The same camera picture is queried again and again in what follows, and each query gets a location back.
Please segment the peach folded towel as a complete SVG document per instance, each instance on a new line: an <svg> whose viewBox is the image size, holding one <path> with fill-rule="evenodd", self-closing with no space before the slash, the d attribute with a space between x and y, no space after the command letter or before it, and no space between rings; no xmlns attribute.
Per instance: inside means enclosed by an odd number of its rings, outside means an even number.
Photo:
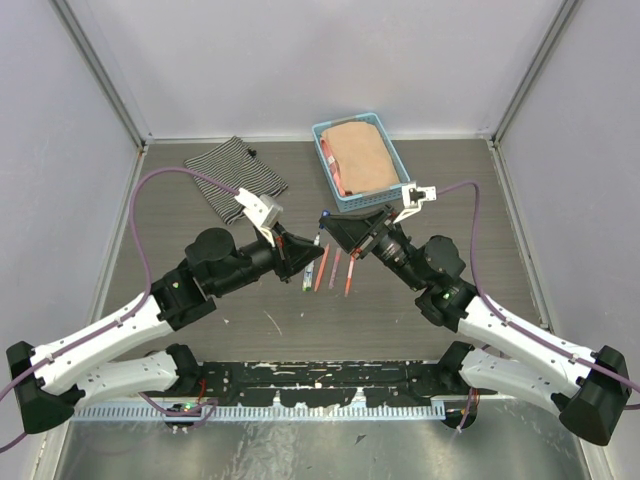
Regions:
<svg viewBox="0 0 640 480"><path fill-rule="evenodd" d="M368 194L400 183L378 128L350 121L321 134L321 151L341 196Z"/></svg>

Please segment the white pen lime end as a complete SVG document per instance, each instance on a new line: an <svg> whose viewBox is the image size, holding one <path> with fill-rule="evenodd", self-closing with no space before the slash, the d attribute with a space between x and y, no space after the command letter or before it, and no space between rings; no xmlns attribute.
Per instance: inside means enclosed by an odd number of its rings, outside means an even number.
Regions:
<svg viewBox="0 0 640 480"><path fill-rule="evenodd" d="M305 268L303 273L303 282L302 282L303 291L307 291L307 288L308 288L308 271L309 271L308 269L309 269L309 265Z"/></svg>

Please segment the purple highlighter pen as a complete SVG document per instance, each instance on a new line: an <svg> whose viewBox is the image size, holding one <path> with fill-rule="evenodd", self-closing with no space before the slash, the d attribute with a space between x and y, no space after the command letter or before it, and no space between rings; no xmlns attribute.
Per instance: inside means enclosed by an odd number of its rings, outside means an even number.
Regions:
<svg viewBox="0 0 640 480"><path fill-rule="evenodd" d="M337 271L339 267L339 262L340 262L340 258L338 259L334 257L334 261L332 263L331 273L329 277L329 283L328 283L329 289L333 289L335 287L335 281L336 281Z"/></svg>

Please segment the orange highlighter pen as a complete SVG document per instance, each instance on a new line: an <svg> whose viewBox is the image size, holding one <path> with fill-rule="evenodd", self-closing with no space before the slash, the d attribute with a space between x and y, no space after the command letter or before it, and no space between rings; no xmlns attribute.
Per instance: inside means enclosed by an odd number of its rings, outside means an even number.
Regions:
<svg viewBox="0 0 640 480"><path fill-rule="evenodd" d="M348 270L347 270L347 276L346 276L346 282L345 282L345 289L344 289L344 296L348 297L350 291L351 291L351 285L352 285L352 279L353 279L353 270L354 270L354 266L355 266L355 261L356 259L354 258L354 256L350 256L349 259L349 264L348 264Z"/></svg>

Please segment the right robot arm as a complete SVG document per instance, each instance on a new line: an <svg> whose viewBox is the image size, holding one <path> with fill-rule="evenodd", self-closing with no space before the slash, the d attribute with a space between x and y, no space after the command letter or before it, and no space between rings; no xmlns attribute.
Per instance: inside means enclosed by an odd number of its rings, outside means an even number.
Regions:
<svg viewBox="0 0 640 480"><path fill-rule="evenodd" d="M319 226L354 259L372 254L418 292L416 307L432 324L503 352L497 358L464 342L439 361L440 382L451 394L492 390L556 415L579 438L609 444L631 396L626 359L603 346L594 351L531 324L482 296L465 281L453 240L432 236L415 247L385 206L364 215L324 214Z"/></svg>

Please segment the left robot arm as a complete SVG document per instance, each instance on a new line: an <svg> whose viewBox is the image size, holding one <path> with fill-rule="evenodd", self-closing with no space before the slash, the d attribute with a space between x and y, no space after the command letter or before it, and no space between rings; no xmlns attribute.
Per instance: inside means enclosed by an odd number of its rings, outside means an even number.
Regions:
<svg viewBox="0 0 640 480"><path fill-rule="evenodd" d="M49 344L18 342L6 351L23 429L53 429L93 403L140 392L194 394L201 367L191 350L173 344L147 358L118 356L172 334L212 313L215 299L273 272L283 282L302 272L323 250L276 226L274 239L236 247L231 233L210 228L185 249L179 265L120 310Z"/></svg>

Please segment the white marker green end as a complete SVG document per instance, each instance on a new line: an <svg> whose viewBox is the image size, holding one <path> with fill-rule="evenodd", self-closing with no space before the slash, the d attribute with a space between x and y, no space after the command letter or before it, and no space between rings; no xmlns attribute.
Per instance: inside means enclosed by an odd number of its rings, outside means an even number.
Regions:
<svg viewBox="0 0 640 480"><path fill-rule="evenodd" d="M313 287L313 274L314 274L315 261L312 261L309 265L308 271L308 288L307 291L311 291Z"/></svg>

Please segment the salmon orange pen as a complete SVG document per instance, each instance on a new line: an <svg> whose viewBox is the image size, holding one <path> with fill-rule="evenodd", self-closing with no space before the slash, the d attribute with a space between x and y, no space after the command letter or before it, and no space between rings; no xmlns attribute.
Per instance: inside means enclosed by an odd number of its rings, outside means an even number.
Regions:
<svg viewBox="0 0 640 480"><path fill-rule="evenodd" d="M314 292L318 292L318 290L320 289L321 283L322 283L322 279L323 279L323 275L326 269L326 264L327 264L327 260L328 260L328 256L329 256L329 252L330 252L330 244L327 244L324 248L324 253L323 256L321 258L320 261L320 265L318 267L318 271L316 274L316 279L315 279L315 283L314 283Z"/></svg>

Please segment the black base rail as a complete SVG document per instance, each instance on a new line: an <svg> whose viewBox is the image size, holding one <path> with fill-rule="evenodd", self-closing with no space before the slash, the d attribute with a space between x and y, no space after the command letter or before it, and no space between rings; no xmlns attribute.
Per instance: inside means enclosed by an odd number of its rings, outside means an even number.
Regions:
<svg viewBox="0 0 640 480"><path fill-rule="evenodd" d="M469 386L437 363L417 361L206 362L170 397L203 393L220 406L345 407L362 393L368 408L429 406Z"/></svg>

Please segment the black white striped cloth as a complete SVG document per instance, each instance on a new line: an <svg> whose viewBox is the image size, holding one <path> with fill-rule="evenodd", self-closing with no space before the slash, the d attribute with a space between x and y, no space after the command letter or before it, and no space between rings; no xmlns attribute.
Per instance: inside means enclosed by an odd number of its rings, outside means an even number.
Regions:
<svg viewBox="0 0 640 480"><path fill-rule="evenodd" d="M239 137L231 137L215 148L184 161L184 167L234 188L244 188L256 196L276 197L288 184L258 158L257 151ZM243 206L221 188L199 177L194 182L207 203L226 225L242 218Z"/></svg>

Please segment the light blue plastic basket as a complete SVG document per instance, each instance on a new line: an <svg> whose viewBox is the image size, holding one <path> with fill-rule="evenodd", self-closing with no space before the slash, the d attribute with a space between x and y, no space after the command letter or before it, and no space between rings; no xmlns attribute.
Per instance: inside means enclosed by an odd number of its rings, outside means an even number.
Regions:
<svg viewBox="0 0 640 480"><path fill-rule="evenodd" d="M340 212L402 197L410 175L377 114L320 122L312 126L312 135Z"/></svg>

